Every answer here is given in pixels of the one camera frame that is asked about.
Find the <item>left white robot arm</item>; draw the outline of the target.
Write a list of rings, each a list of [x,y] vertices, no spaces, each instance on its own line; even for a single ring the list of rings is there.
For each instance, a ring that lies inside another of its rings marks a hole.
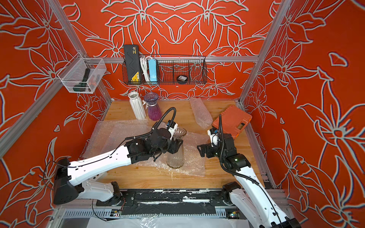
[[[92,199],[106,206],[118,205],[123,200],[118,183],[100,183],[97,176],[150,158],[156,160],[165,153],[177,153],[183,141],[175,139],[174,132],[173,128],[154,129],[143,135],[127,137],[116,149],[89,159],[58,160],[53,203],[63,205],[76,199]]]

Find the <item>clear ribbed glass vase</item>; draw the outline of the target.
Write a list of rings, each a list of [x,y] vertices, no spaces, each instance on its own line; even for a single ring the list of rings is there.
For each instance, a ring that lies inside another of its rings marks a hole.
[[[183,138],[186,136],[187,131],[184,128],[177,128],[173,135],[173,144],[170,149],[173,153],[168,153],[166,163],[170,168],[179,169],[184,165],[184,147]]]

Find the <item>purple blue glass vase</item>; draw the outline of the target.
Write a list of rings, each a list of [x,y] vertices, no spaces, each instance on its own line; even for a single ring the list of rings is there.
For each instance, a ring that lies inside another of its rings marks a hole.
[[[159,95],[154,92],[144,96],[143,104],[148,111],[148,117],[152,121],[158,121],[162,117],[162,112],[158,104]]]

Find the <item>white ribbed ceramic vase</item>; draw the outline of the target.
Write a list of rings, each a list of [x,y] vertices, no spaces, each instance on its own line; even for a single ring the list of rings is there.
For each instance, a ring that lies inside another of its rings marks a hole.
[[[130,92],[128,94],[128,97],[136,119],[138,120],[145,119],[146,114],[139,93],[136,91]]]

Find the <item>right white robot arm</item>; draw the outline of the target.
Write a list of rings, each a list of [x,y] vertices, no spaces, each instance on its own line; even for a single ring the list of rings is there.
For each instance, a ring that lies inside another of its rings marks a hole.
[[[289,218],[259,182],[249,160],[237,152],[233,137],[215,128],[207,134],[211,142],[197,146],[201,157],[218,158],[221,168],[236,179],[223,185],[223,202],[236,206],[254,228],[299,228],[297,219]]]

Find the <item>bubble wrap sheet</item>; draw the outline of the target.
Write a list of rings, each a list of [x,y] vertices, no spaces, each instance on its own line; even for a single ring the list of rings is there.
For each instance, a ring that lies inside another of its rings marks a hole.
[[[209,137],[188,132],[184,128],[177,128],[174,139],[183,140],[179,152],[175,154],[165,153],[156,161],[150,158],[147,161],[137,163],[137,166],[156,167],[159,170],[189,176],[205,176],[205,159],[200,156],[197,146],[207,143]]]
[[[97,122],[80,158],[87,159],[114,150],[125,138],[149,132],[148,120],[108,120]]]

